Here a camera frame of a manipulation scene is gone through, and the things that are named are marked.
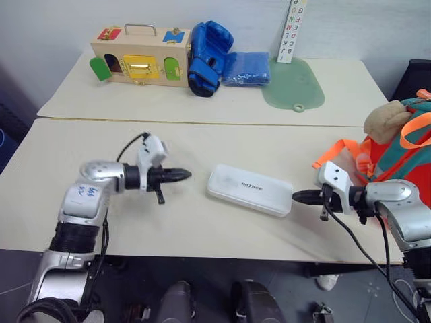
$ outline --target blue square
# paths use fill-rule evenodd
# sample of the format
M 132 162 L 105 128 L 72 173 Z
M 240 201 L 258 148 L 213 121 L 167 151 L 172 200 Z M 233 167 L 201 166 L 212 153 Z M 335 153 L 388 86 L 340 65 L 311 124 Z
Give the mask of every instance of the blue square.
M 168 42 L 169 40 L 174 40 L 178 44 L 180 44 L 183 41 L 184 32 L 179 32 L 178 34 L 174 35 L 172 32 L 166 32 L 163 38 L 163 42 Z

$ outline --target alphabet chart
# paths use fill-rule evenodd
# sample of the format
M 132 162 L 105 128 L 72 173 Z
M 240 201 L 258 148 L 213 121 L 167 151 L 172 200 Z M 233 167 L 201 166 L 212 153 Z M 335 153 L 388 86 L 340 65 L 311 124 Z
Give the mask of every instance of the alphabet chart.
M 290 1 L 288 17 L 283 29 L 283 36 L 281 36 L 280 50 L 277 58 L 278 63 L 290 63 L 292 61 L 306 4 L 307 0 Z

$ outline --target black joint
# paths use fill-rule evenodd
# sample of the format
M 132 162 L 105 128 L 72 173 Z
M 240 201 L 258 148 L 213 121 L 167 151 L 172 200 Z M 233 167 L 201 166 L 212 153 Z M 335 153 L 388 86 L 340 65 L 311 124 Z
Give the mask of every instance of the black joint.
M 367 217 L 374 217 L 376 215 L 376 213 L 374 212 L 373 209 L 360 209 L 357 211 L 358 215 L 359 215 L 359 221 L 362 224 L 366 223 L 366 218 Z
M 429 299 L 431 298 L 431 294 L 425 288 L 418 288 L 418 294 L 421 298 Z
M 351 186 L 349 189 L 349 204 L 355 210 L 369 209 L 366 202 L 366 191 L 363 186 Z
M 322 185 L 322 197 L 323 197 L 324 203 L 331 202 L 333 191 L 334 191 L 334 189 L 332 187 L 330 187 L 328 184 Z
M 413 249 L 404 255 L 416 279 L 431 279 L 431 247 Z
M 49 249 L 76 254 L 91 253 L 94 251 L 98 232 L 99 227 L 93 225 L 58 222 Z
M 137 166 L 124 165 L 124 181 L 126 190 L 138 190 L 141 187 L 141 178 Z

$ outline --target green tab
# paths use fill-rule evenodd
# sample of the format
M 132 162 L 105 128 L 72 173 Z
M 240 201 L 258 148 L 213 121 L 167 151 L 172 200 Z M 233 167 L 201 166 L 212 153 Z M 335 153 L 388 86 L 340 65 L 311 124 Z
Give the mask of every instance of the green tab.
M 99 81 L 104 81 L 112 76 L 108 65 L 100 57 L 94 57 L 90 59 L 90 67 L 92 68 L 94 74 L 96 74 Z

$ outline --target white box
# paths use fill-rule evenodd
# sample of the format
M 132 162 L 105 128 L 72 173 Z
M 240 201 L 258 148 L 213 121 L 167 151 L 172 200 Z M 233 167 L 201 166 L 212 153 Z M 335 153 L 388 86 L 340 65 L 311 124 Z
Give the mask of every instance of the white box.
M 207 191 L 212 196 L 276 217 L 285 217 L 292 207 L 291 184 L 224 164 L 215 167 Z

